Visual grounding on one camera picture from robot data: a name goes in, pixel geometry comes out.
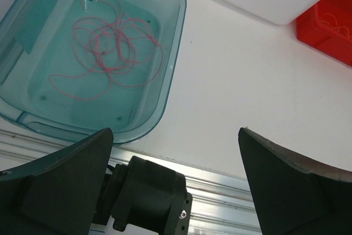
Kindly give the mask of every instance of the string in water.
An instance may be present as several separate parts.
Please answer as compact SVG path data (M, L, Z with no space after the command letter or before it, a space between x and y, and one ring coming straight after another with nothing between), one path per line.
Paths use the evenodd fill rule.
M128 13L123 12L120 0L112 0L118 3L116 6L107 0L98 1L110 7L115 13L115 19L108 22L99 17L85 17L73 23L73 50L76 60L86 70L79 75L52 74L49 76L50 84L61 94L78 100L95 100L108 93L113 84L124 88L138 88L147 85L155 79L161 70L163 63L163 49L155 39L153 30L147 22L139 18L131 18ZM81 7L86 10L88 2L80 0ZM151 52L142 60L139 59L138 49L135 41L145 40L151 44ZM79 55L78 48L83 48L84 58ZM116 80L118 75L127 75L133 71L136 65L145 64L153 59L157 50L161 52L161 60L155 74L142 84L127 85ZM109 58L114 57L114 65ZM86 75L97 73L108 77L108 86L105 91L93 97L78 97L67 94L54 84L53 78L77 79Z

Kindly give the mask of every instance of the pink cable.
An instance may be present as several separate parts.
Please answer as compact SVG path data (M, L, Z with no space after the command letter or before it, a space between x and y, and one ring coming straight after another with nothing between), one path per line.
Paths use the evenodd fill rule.
M63 75L63 74L52 74L49 76L50 84L61 94L78 99L78 100L95 100L104 94L108 93L112 87L112 84L119 85L124 88L139 88L149 84L151 81L155 79L158 73L161 70L162 63L163 63L163 49L161 44L154 38L153 31L149 24L139 18L130 18L127 13L123 13L123 6L120 0L115 0L119 3L120 11L116 8L112 3L109 3L105 0L96 0L101 3L109 5L114 12L116 13L116 19L109 23L102 18L98 17L86 17L78 19L73 23L73 50L77 61L86 69L86 72L70 76L70 75ZM81 6L85 10L86 7L84 6L84 0L81 0ZM137 37L129 37L126 32L126 29L134 30L133 35L136 33L139 35ZM83 40L79 39L78 31L87 31L88 33L88 42L84 42ZM102 51L101 42L102 39L105 38L107 40L107 44L105 46L105 51ZM141 40L145 39L150 41L153 44L153 49L151 53L141 61L138 61L138 54L135 45L133 44L134 40ZM122 53L122 44L127 45L128 47L128 54L124 56ZM86 60L84 61L77 53L77 46L83 47L86 54ZM143 64L147 63L153 55L155 55L156 49L159 48L161 51L161 61L160 65L157 69L155 75L145 83L137 84L137 85L126 85L121 84L115 80L116 75L121 74L129 74L136 64ZM117 62L114 66L108 67L105 64L105 56L117 53ZM70 95L59 89L53 82L52 78L60 77L60 78L70 78L76 79L86 76L90 73L98 73L104 74L108 77L109 83L105 91L99 93L94 97L84 98L84 97L77 97L74 95Z

